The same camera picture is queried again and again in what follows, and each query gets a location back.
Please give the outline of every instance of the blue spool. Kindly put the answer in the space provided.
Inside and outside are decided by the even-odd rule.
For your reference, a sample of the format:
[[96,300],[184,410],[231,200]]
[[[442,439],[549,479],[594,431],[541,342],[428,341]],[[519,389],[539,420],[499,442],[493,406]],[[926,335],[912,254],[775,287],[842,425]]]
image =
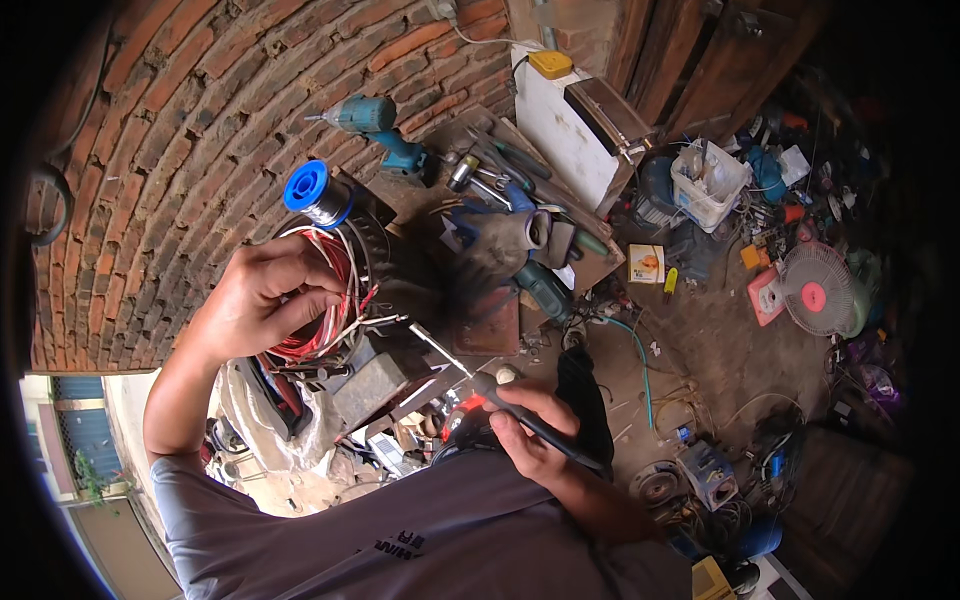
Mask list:
[[325,162],[310,160],[288,179],[283,203],[292,212],[310,217],[318,228],[333,229],[353,208],[353,190],[331,178]]

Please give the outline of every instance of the electric drill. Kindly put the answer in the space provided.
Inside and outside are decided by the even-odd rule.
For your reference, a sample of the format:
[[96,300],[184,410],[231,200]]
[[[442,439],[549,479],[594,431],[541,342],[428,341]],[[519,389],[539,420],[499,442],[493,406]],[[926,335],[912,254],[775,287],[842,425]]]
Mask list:
[[403,141],[394,129],[396,104],[390,98],[350,96],[323,114],[306,117],[308,121],[326,121],[348,133],[359,133],[386,146],[390,153],[380,163],[380,171],[392,180],[402,180],[419,187],[427,185],[427,153],[422,144]]

